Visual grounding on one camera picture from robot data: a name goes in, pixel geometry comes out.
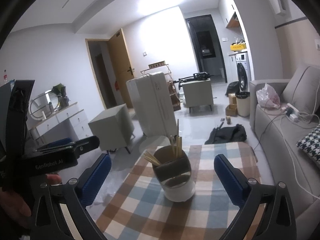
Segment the trash bag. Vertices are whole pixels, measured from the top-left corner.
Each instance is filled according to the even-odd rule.
[[[240,91],[239,81],[231,82],[227,87],[226,97]]]
[[[275,89],[265,84],[264,88],[256,92],[258,103],[261,107],[280,108],[280,98]]]

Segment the yellow basket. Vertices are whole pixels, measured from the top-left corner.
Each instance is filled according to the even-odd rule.
[[[241,50],[241,49],[246,49],[247,45],[245,44],[235,44],[235,45],[230,45],[230,49],[232,51],[236,51],[236,50]]]

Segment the door handle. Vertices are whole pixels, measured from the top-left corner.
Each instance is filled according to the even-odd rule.
[[[134,70],[134,68],[129,67],[129,70],[127,70],[127,72],[131,72],[131,75],[133,76],[133,70]]]

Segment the washing machine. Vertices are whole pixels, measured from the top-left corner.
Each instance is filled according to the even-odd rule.
[[[240,91],[249,91],[249,82],[251,81],[250,65],[248,53],[236,54],[236,64]]]

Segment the wall socket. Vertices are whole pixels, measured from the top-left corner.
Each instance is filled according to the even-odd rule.
[[[320,51],[320,39],[315,39],[316,49]]]

